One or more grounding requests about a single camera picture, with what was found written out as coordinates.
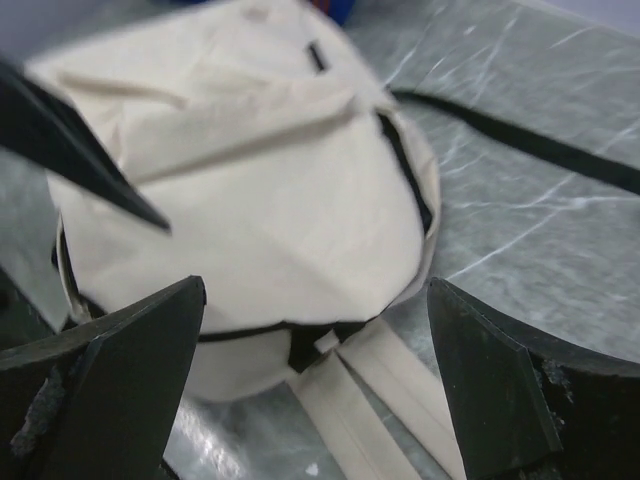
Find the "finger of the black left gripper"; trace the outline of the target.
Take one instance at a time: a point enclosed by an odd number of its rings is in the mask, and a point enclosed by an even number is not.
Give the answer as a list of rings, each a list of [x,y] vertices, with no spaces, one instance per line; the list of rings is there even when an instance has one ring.
[[[78,111],[1,59],[1,146],[166,232],[169,221],[126,180]]]

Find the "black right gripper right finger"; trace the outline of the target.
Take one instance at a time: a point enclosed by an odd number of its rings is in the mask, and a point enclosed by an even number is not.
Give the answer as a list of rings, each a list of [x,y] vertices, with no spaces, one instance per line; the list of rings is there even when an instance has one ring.
[[[638,364],[532,327],[444,279],[431,279],[427,304],[467,478],[638,478]]]

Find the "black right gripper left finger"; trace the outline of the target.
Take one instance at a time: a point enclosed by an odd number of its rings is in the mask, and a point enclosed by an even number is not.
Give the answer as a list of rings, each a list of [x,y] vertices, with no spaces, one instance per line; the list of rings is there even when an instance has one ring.
[[[2,477],[173,478],[163,454],[205,304],[189,276],[56,335],[3,332]]]

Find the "cream canvas backpack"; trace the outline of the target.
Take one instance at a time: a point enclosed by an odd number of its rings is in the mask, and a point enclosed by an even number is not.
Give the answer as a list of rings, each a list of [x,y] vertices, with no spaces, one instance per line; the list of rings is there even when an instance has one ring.
[[[639,46],[513,1],[222,1],[87,37],[30,72],[70,101],[170,235],[51,178],[72,310],[188,275],[187,390],[282,395],[340,479],[466,476],[432,278],[639,366]]]

